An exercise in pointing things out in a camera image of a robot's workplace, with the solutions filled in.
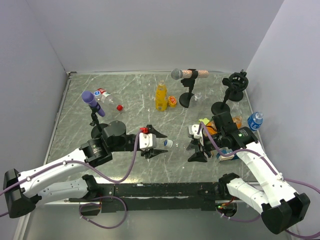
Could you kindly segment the yellow juice bottle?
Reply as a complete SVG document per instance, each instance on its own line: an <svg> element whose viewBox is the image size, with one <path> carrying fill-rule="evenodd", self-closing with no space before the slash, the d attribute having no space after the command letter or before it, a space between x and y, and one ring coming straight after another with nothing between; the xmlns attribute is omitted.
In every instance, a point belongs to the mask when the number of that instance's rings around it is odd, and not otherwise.
<svg viewBox="0 0 320 240"><path fill-rule="evenodd" d="M155 92L155 108L158 111L165 111L168 106L167 87L164 80L160 80L157 84Z"/></svg>

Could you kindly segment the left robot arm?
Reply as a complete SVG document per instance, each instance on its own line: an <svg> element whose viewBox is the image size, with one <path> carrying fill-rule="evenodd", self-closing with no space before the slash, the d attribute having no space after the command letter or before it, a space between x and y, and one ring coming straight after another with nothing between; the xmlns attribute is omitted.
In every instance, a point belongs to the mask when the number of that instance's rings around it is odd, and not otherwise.
<svg viewBox="0 0 320 240"><path fill-rule="evenodd" d="M151 124L141 127L137 134L127 134L126 125L118 120L97 125L91 131L91 139L71 153L35 169L6 171L1 191L7 205L6 215L19 218L39 205L66 198L93 201L99 188L92 177L69 183L59 180L87 169L95 172L96 167L113 159L114 152L132 152L134 156L141 152L141 156L151 159L165 153L164 149L157 149L157 139L165 137Z"/></svg>

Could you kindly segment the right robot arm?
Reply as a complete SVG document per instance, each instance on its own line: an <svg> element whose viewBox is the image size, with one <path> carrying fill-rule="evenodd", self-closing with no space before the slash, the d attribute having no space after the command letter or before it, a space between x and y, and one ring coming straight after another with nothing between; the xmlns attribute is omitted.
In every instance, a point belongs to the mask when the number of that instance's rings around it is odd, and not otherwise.
<svg viewBox="0 0 320 240"><path fill-rule="evenodd" d="M203 122L187 127L189 147L194 154L189 162L206 163L212 150L224 156L222 148L231 150L249 168L261 190L237 174L224 174L218 180L223 199L238 198L256 210L273 234L279 234L302 221L311 203L305 193L298 193L271 163L261 143L248 127L238 128L229 112L213 116L216 134L211 135Z"/></svg>

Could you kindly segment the blue label water bottle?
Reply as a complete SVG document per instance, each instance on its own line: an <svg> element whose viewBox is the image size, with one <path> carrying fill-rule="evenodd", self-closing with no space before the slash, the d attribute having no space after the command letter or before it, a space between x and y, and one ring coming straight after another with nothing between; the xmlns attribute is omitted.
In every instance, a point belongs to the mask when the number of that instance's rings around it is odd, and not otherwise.
<svg viewBox="0 0 320 240"><path fill-rule="evenodd" d="M257 131L263 124L264 114L262 112L254 112L247 119L248 127L252 131Z"/></svg>

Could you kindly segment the clear bottle red cap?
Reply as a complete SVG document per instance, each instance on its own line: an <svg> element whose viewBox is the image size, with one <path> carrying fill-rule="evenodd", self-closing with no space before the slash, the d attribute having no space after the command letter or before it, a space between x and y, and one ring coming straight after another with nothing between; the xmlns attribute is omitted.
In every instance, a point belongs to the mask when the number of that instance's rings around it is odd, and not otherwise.
<svg viewBox="0 0 320 240"><path fill-rule="evenodd" d="M99 90L104 96L104 101L100 102L104 109L108 109L110 112L113 111L115 113L120 113L124 110L124 106L114 94L108 93L104 88L98 88L97 90Z"/></svg>

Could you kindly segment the small clear open bottle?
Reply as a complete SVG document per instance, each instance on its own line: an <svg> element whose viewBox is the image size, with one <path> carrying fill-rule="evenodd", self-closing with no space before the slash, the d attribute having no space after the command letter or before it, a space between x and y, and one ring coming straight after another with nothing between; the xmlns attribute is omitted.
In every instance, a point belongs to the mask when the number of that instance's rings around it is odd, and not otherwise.
<svg viewBox="0 0 320 240"><path fill-rule="evenodd" d="M194 94L194 100L196 102L200 102L202 100L202 94L200 92L197 92Z"/></svg>

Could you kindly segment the blue white block toy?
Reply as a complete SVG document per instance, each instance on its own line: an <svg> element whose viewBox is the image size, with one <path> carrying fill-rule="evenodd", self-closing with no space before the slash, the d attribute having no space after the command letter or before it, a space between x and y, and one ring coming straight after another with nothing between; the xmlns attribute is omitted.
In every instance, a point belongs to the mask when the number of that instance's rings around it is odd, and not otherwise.
<svg viewBox="0 0 320 240"><path fill-rule="evenodd" d="M225 155L230 154L231 151L227 150L227 149L222 149L221 152ZM236 154L230 155L230 156L223 156L219 153L216 154L216 158L220 161L233 161L233 160L237 160L238 156Z"/></svg>

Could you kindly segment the black microphone stand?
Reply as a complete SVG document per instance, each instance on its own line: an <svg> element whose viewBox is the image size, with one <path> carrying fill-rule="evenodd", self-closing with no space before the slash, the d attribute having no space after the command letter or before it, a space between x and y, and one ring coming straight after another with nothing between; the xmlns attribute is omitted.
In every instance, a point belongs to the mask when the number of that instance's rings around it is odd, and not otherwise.
<svg viewBox="0 0 320 240"><path fill-rule="evenodd" d="M217 101L211 106L211 112L214 115L231 111L230 107L227 104L228 100L232 102L239 102L243 99L243 91L249 85L247 72L243 69L240 72L234 72L228 78L223 78L222 84L224 86L227 86L227 89L225 91L223 101Z"/></svg>
<svg viewBox="0 0 320 240"><path fill-rule="evenodd" d="M188 108L190 105L191 97L194 95L192 91L194 89L195 81L196 79L192 79L192 78L189 78L189 79L183 78L180 80L182 85L188 88L188 92L181 94L179 97L179 103L184 108Z"/></svg>
<svg viewBox="0 0 320 240"><path fill-rule="evenodd" d="M96 108L93 108L91 106L89 108L91 109L91 119L92 119L92 122L89 125L93 127L90 135L93 139L99 138L102 135L102 130L106 128L108 124L99 122L99 119L97 116L98 110Z"/></svg>

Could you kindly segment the yellow red toy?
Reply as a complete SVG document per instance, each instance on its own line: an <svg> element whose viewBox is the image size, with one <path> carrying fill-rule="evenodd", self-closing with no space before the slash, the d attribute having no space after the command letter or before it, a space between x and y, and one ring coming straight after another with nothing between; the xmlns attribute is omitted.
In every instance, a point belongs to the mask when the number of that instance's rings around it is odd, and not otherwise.
<svg viewBox="0 0 320 240"><path fill-rule="evenodd" d="M177 106L177 100L172 95L168 97L168 106L170 106L171 108L175 108Z"/></svg>

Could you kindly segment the center black microphone stand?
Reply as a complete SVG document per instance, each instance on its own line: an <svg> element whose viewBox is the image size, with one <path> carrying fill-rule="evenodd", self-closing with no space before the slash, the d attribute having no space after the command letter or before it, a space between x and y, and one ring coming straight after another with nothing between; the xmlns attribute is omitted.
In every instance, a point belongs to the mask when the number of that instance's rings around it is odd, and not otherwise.
<svg viewBox="0 0 320 240"><path fill-rule="evenodd" d="M191 97L194 95L192 91L194 89L195 81L196 79L192 79L192 78L189 78L189 79L183 78L180 80L182 85L188 88L188 92L181 94L179 97L179 103L184 108L188 108L190 105Z"/></svg>

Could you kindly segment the small black stand base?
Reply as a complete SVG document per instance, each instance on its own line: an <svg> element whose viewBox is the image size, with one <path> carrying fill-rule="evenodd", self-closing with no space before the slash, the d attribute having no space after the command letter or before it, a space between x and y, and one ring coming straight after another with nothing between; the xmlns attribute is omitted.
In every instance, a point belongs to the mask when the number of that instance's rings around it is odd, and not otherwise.
<svg viewBox="0 0 320 240"><path fill-rule="evenodd" d="M242 91L238 91L238 92L231 92L229 95L229 100L233 101L233 102L239 102L243 99L244 97L244 93Z"/></svg>

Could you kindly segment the purple microphone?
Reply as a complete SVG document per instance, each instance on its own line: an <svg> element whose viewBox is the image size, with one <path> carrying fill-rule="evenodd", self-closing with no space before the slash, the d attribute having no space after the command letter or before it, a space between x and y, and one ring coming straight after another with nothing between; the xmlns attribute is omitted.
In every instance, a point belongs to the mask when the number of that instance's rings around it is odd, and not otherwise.
<svg viewBox="0 0 320 240"><path fill-rule="evenodd" d="M88 90L85 90L82 92L81 94L81 98L83 100L84 103L86 103L87 105L89 105L92 109L94 109L99 116L104 117L105 111L102 109L102 107L100 106L100 104L97 102L94 94Z"/></svg>

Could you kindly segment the right black microphone stand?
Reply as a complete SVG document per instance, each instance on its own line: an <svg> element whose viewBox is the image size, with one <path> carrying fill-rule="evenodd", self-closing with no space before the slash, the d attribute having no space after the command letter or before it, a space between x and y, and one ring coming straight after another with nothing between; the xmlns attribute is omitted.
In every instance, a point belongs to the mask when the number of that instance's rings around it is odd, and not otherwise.
<svg viewBox="0 0 320 240"><path fill-rule="evenodd" d="M223 101L217 101L211 106L211 112L214 115L231 111L230 107L227 104L228 100L232 102L239 102L243 99L243 91L249 85L247 72L243 69L240 72L234 72L228 78L223 78L222 84L224 86L227 86L227 89L225 91Z"/></svg>

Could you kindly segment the silver head pink microphone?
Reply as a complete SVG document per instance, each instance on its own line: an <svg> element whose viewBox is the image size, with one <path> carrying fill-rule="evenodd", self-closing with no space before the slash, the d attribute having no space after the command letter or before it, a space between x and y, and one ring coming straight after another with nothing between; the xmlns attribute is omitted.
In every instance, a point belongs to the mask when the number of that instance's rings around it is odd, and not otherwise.
<svg viewBox="0 0 320 240"><path fill-rule="evenodd" d="M197 78L207 78L209 76L209 72L207 70L195 70L195 69L187 69L181 70L175 68L170 73L171 77L174 80L179 79L197 79Z"/></svg>

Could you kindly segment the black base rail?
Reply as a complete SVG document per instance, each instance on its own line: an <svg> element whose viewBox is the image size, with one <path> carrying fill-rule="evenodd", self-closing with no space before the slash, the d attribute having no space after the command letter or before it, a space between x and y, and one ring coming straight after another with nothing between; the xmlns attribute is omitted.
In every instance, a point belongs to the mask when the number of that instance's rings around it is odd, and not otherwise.
<svg viewBox="0 0 320 240"><path fill-rule="evenodd" d="M242 201L222 192L218 182L98 183L83 198L71 203L101 203L102 213L123 211L189 210L215 211L221 204L233 207Z"/></svg>

